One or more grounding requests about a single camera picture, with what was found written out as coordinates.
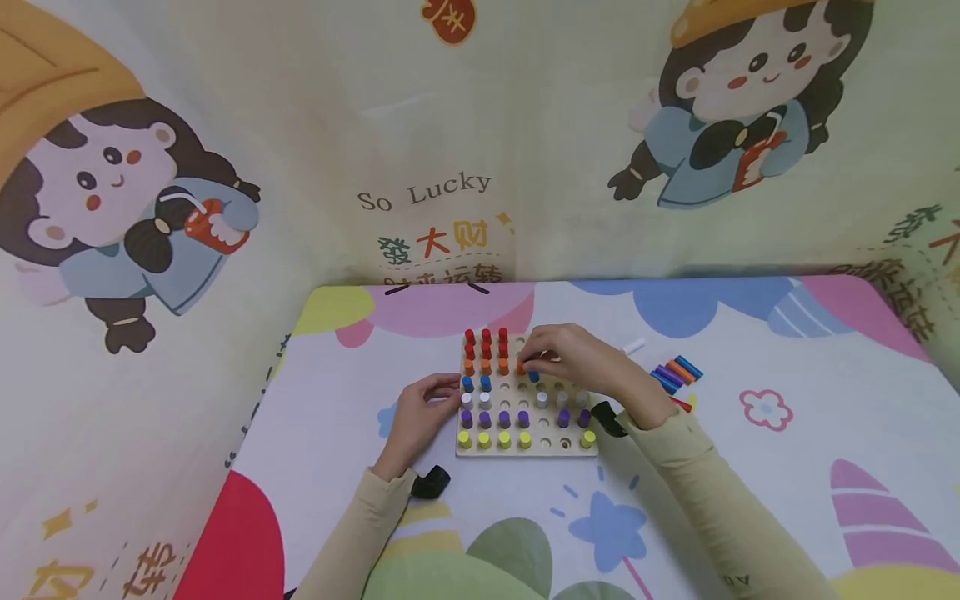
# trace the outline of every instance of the orange peg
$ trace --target orange peg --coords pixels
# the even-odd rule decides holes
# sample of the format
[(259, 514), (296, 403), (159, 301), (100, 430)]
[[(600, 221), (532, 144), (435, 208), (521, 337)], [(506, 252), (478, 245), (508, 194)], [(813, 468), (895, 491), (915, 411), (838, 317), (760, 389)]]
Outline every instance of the orange peg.
[(690, 374), (690, 371), (681, 367), (680, 363), (678, 363), (675, 360), (671, 360), (670, 362), (668, 362), (666, 364), (666, 368), (672, 371), (673, 373), (675, 373), (680, 379), (684, 381), (684, 383), (686, 383), (686, 385), (692, 385), (693, 382), (697, 380), (696, 377)]

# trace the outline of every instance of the table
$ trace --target table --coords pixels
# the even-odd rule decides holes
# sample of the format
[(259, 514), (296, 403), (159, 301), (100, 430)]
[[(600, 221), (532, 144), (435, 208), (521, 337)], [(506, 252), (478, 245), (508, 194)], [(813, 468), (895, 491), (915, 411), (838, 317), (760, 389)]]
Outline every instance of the table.
[[(289, 596), (404, 385), (458, 371), (467, 327), (564, 322), (617, 347), (645, 337), (632, 358), (647, 370), (696, 364), (705, 376), (676, 396), (845, 599), (917, 581), (960, 597), (957, 394), (866, 282), (803, 276), (318, 288), (178, 600)], [(465, 460), (454, 431), (418, 464), (449, 487), (412, 501), (366, 597), (725, 597), (629, 439), (602, 433), (596, 459)]]

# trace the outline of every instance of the cartoon girl's face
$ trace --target cartoon girl's face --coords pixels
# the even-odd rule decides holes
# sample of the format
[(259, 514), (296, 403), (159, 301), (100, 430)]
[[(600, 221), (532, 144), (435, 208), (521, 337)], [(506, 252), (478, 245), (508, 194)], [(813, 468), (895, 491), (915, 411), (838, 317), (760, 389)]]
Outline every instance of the cartoon girl's face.
[(123, 238), (177, 173), (166, 149), (176, 134), (166, 123), (132, 130), (95, 125), (81, 115), (69, 119), (86, 143), (61, 148), (42, 138), (27, 153), (43, 179), (36, 193), (40, 218), (28, 233), (45, 248), (78, 240), (107, 246)]
[(784, 26), (786, 10), (757, 17), (743, 41), (721, 50), (703, 69), (683, 72), (677, 95), (693, 99), (693, 113), (708, 123), (761, 114), (793, 100), (850, 44), (849, 35), (833, 34), (826, 9), (826, 0), (818, 2), (798, 32)]

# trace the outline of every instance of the red peg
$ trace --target red peg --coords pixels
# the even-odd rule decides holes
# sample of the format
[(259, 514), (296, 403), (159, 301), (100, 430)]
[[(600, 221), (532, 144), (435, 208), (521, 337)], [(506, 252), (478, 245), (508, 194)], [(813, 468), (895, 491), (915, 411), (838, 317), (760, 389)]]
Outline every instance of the red peg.
[(677, 406), (683, 408), (687, 413), (692, 413), (692, 412), (693, 412), (693, 407), (690, 406), (689, 404), (687, 404), (686, 402), (684, 402), (683, 400), (677, 400), (676, 398), (674, 398), (674, 397), (672, 397), (672, 396), (670, 397), (670, 399), (673, 400), (673, 403), (674, 403), (674, 404), (676, 404)]

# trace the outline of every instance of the beige sleeve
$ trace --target beige sleeve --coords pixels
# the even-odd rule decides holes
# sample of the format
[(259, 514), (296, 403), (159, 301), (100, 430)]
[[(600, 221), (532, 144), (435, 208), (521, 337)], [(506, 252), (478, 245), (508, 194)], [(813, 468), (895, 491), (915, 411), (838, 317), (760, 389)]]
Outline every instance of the beige sleeve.
[(626, 412), (617, 420), (657, 467), (733, 598), (837, 598), (827, 578), (747, 489), (692, 415), (650, 431)]
[(366, 469), (353, 500), (307, 571), (293, 600), (359, 600), (383, 547), (407, 508), (417, 474), (387, 483)]

